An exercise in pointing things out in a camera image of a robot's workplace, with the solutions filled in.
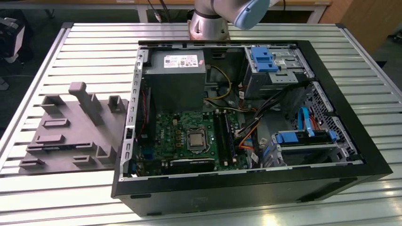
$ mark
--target green motherboard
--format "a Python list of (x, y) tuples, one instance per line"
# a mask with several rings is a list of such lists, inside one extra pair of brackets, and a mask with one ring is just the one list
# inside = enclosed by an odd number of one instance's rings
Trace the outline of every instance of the green motherboard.
[[(234, 132), (239, 129), (236, 113), (227, 113), (227, 119)], [(215, 159), (214, 171), (247, 168), (246, 156), (234, 153), (234, 161), (224, 165), (219, 161), (219, 148), (214, 128), (214, 112), (160, 113), (156, 116), (156, 141), (153, 147), (141, 147), (143, 152), (152, 149), (153, 160), (165, 159)], [(201, 145), (204, 149), (191, 150), (192, 145)]]

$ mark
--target blue plastic clip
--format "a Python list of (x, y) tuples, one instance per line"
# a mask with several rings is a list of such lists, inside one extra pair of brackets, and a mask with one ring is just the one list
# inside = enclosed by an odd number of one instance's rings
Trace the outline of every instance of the blue plastic clip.
[(251, 47), (251, 55), (258, 72), (276, 72), (279, 70), (267, 47)]
[(283, 138), (284, 143), (296, 143), (296, 142), (299, 142), (299, 139), (296, 138), (296, 133), (295, 132), (280, 133), (280, 136)]
[(306, 107), (300, 107), (299, 112), (296, 114), (296, 126), (298, 130), (303, 129), (303, 120), (302, 120), (302, 114), (304, 116), (304, 125), (306, 125), (306, 130), (307, 133), (311, 137), (315, 136), (314, 131), (311, 129), (311, 124), (310, 124), (310, 117), (308, 117), (308, 109)]
[(282, 139), (280, 134), (275, 135), (275, 138), (276, 138), (276, 143), (282, 144), (283, 143), (283, 139)]
[(264, 153), (263, 153), (263, 157), (264, 157), (264, 155), (268, 153), (268, 151), (270, 151), (270, 145), (266, 147), (266, 149), (264, 149)]
[(336, 137), (336, 132), (332, 131), (332, 130), (330, 130), (330, 131), (328, 131), (328, 137), (331, 138), (331, 141), (335, 142), (335, 141), (336, 141), (336, 138), (338, 138), (338, 137)]

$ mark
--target yellow wire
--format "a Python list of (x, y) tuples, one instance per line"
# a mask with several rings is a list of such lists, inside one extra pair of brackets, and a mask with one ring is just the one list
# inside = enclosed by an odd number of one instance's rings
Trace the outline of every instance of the yellow wire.
[(243, 143), (244, 143), (247, 137), (250, 137), (250, 135), (251, 135), (252, 131), (255, 130), (255, 128), (258, 127), (258, 125), (259, 125), (259, 122), (258, 122), (258, 124), (252, 127), (252, 129), (248, 131), (247, 135), (244, 136), (244, 139), (242, 140), (242, 142), (240, 142), (240, 144), (239, 144), (239, 148), (242, 148)]
[(226, 92), (226, 94), (223, 94), (220, 97), (209, 97), (209, 98), (205, 98), (205, 100), (219, 100), (220, 98), (224, 98), (230, 93), (231, 93), (231, 90), (232, 90), (232, 82), (231, 80), (228, 79), (228, 76), (226, 75), (226, 73), (219, 69), (219, 67), (211, 65), (212, 68), (215, 68), (222, 74), (223, 76), (226, 77), (227, 79), (227, 82), (228, 82), (228, 90)]

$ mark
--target aluminum table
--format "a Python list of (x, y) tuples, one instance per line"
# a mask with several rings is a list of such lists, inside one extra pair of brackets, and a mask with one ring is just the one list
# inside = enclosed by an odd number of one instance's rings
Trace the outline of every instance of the aluminum table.
[(137, 40), (183, 40), (187, 24), (64, 24), (0, 141), (0, 224), (12, 225), (399, 225), (402, 93), (347, 29), (334, 24), (230, 27), (231, 39), (310, 40), (394, 173), (319, 202), (140, 218), (111, 199), (112, 171), (19, 175), (44, 110), (72, 81), (99, 99), (129, 98)]

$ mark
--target floor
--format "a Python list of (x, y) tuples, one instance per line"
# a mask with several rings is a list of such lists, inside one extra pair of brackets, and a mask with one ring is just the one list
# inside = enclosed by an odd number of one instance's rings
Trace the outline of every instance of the floor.
[[(4, 72), (4, 68), (0, 68), (0, 75), (9, 84), (8, 90), (0, 91), (0, 136), (19, 107), (63, 22), (139, 22), (137, 14), (133, 10), (55, 10), (53, 19), (47, 17), (44, 10), (24, 10), (23, 13), (33, 30), (31, 48), (35, 55), (33, 59), (24, 64), (24, 69), (19, 76), (11, 76), (6, 72)], [(151, 18), (149, 21), (156, 22), (151, 16), (152, 12), (148, 12), (148, 14)], [(176, 12), (172, 12), (171, 14), (173, 22), (185, 21), (185, 10), (176, 10)], [(382, 47), (372, 54), (372, 58), (378, 61), (387, 61), (383, 70), (395, 82), (396, 86), (402, 88), (402, 44), (394, 43), (391, 39), (386, 40)]]

